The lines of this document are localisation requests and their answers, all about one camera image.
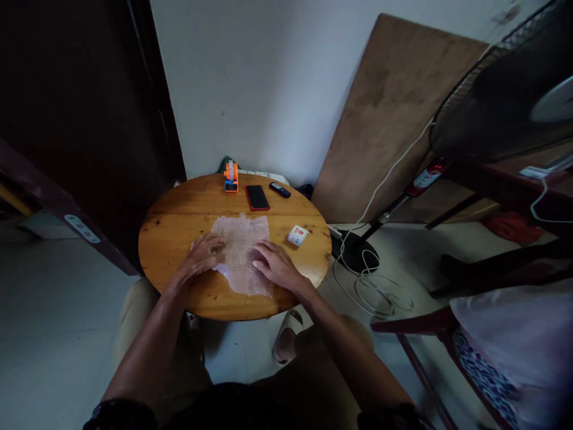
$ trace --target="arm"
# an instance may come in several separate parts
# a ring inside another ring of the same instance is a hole
[[[310,280],[299,273],[282,247],[260,241],[255,248],[267,262],[255,261],[253,265],[269,280],[295,294],[320,328],[330,356],[363,411],[413,404],[390,370],[350,331]]]
[[[117,398],[154,405],[165,383],[193,278],[224,261],[222,239],[200,236],[113,375],[102,401]]]

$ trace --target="black remote key fob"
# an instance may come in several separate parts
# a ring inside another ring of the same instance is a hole
[[[282,195],[284,198],[289,198],[291,196],[291,193],[289,190],[285,189],[284,187],[280,186],[278,183],[276,182],[271,182],[269,185],[269,188],[271,188],[271,190],[276,191],[278,194]]]

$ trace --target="orange toy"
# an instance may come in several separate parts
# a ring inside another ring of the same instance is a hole
[[[225,191],[239,192],[239,165],[229,160],[225,170]]]

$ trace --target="bubble wrap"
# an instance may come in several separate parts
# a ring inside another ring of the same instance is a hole
[[[229,281],[231,289],[248,296],[272,297],[273,285],[253,265],[253,260],[264,260],[260,252],[252,249],[261,239],[270,239],[267,217],[253,220],[241,214],[240,218],[219,217],[211,233],[227,241],[225,264],[218,264],[213,270],[221,272]]]

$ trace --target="red phone case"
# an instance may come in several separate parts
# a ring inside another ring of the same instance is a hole
[[[269,210],[270,209],[270,206],[267,206],[266,208],[254,208],[251,204],[251,197],[249,196],[249,190],[246,187],[245,187],[245,194],[247,195],[247,201],[249,202],[249,206],[251,207],[251,210]]]

